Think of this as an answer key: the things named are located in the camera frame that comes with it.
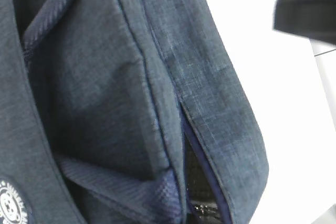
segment side pocket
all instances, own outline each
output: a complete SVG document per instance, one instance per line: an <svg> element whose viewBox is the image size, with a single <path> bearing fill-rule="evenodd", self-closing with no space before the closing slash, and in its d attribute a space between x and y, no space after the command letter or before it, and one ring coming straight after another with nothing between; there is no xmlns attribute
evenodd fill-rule
<svg viewBox="0 0 336 224"><path fill-rule="evenodd" d="M140 181L77 159L57 156L64 176L103 204L143 224L180 224L179 191L168 169L155 180Z"/></svg>

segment circular logo patch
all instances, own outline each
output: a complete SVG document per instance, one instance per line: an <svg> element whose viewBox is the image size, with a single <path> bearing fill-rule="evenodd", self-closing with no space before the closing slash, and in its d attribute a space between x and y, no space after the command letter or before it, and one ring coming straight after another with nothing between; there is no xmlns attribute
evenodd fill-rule
<svg viewBox="0 0 336 224"><path fill-rule="evenodd" d="M0 223L28 224L28 211L17 186L8 179L0 178Z"/></svg>

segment zipper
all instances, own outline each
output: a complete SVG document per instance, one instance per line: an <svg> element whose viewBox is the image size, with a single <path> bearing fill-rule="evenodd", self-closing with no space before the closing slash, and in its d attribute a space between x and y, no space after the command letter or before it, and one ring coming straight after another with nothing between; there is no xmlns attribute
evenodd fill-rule
<svg viewBox="0 0 336 224"><path fill-rule="evenodd" d="M187 119L187 116L185 114L185 111L183 109L181 113L181 119L182 119L182 125L183 125L183 131L184 134L189 141L193 152L204 172L205 178L209 183L209 186L211 188L211 191L213 192L215 201L217 206L208 206L206 204L200 204L198 202L194 202L189 199L190 202L188 202L189 205L192 205L193 209L191 209L191 212L193 214L197 214L197 219L205 219L204 217L211 217L212 219L217 219L217 223L223 223L223 224L233 224L231 220L231 215L228 207L228 203L224 197L224 194L219 186L218 180L214 174L214 171L211 168L211 165L203 151L203 148L201 144L199 143L197 136L190 124L190 122Z"/></svg>

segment backpack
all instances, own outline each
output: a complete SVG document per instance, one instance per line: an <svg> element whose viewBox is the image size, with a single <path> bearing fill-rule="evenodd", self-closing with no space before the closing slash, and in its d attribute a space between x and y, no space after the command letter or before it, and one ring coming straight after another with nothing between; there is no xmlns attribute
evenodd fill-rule
<svg viewBox="0 0 336 224"><path fill-rule="evenodd" d="M0 220L251 219L263 138L206 0L0 0Z"/></svg>

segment zipper track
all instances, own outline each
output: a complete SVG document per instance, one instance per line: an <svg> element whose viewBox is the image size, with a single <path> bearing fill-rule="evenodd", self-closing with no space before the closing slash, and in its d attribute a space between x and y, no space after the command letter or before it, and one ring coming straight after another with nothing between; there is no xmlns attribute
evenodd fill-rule
<svg viewBox="0 0 336 224"><path fill-rule="evenodd" d="M185 111L182 109L181 113L181 119L182 119L182 125L185 135L187 136L190 145L202 167L202 170L204 172L204 175L206 179L209 182L210 188L214 194L215 201L217 203L218 211L220 213L220 216L222 218L223 224L233 224L231 219L231 214L229 211L228 203L225 199L225 196L219 186L218 180L214 174L214 171L211 168L211 165L203 151L203 148L201 144L199 143L197 136L190 124L190 122L187 119L187 116L185 114Z"/></svg>

